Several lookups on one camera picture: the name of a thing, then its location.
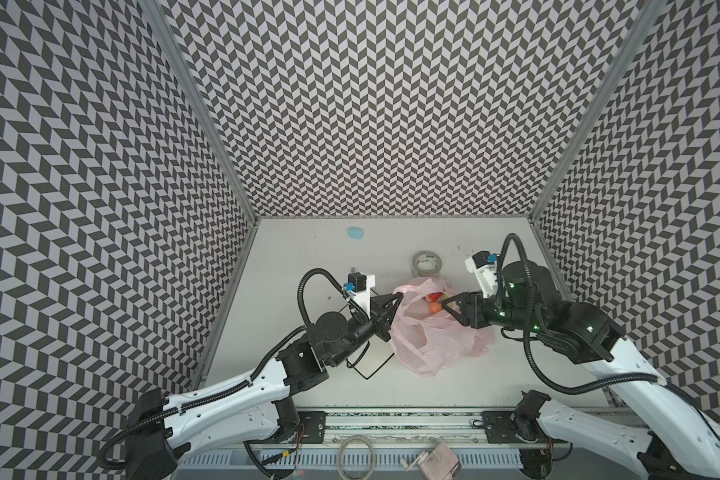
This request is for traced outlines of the pink plastic bag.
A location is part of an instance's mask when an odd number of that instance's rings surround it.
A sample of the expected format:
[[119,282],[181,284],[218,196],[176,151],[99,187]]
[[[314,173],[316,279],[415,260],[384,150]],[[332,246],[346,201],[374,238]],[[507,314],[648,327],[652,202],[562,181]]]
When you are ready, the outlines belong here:
[[494,331],[457,327],[450,324],[443,310],[432,314],[427,295],[435,292],[456,294],[441,278],[420,277],[394,289],[403,294],[390,334],[390,346],[409,370],[434,377],[463,358],[485,355],[495,341]]

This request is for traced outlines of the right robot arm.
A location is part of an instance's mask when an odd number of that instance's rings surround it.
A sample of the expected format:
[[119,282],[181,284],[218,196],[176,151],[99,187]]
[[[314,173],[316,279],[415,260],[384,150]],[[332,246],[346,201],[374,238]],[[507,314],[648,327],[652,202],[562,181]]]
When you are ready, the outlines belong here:
[[480,288],[443,303],[459,324],[521,333],[530,369],[549,389],[578,396],[608,388],[642,421],[627,427],[529,390],[509,416],[526,443],[559,440],[642,479],[720,479],[720,425],[670,383],[598,306],[563,299],[551,272],[528,259],[518,235],[499,253],[465,261]]

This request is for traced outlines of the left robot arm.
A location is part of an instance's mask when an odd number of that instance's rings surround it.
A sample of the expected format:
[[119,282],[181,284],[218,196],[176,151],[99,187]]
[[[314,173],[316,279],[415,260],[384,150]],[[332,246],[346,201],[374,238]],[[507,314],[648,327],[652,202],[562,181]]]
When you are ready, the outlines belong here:
[[[346,308],[311,321],[304,294],[315,276],[329,282]],[[327,380],[329,369],[351,355],[363,356],[372,337],[389,341],[403,296],[376,295],[374,285],[374,276],[361,272],[339,283],[323,268],[309,270],[296,290],[301,326],[249,372],[182,394],[159,388],[141,394],[125,425],[97,452],[97,466],[129,479],[165,479],[181,461],[225,443],[290,439],[300,428],[296,394]]]

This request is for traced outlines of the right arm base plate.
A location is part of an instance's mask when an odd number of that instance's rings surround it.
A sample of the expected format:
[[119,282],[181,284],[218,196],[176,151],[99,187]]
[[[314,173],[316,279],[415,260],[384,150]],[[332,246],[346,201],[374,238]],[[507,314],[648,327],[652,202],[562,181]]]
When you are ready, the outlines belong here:
[[535,420],[508,410],[481,413],[482,429],[489,444],[539,443],[542,433]]

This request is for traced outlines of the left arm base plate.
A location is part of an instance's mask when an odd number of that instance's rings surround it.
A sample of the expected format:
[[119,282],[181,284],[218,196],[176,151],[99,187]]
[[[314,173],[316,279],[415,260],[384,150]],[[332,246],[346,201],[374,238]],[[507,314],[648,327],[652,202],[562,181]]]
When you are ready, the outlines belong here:
[[280,419],[280,426],[271,437],[275,443],[322,444],[325,435],[327,412],[301,410]]

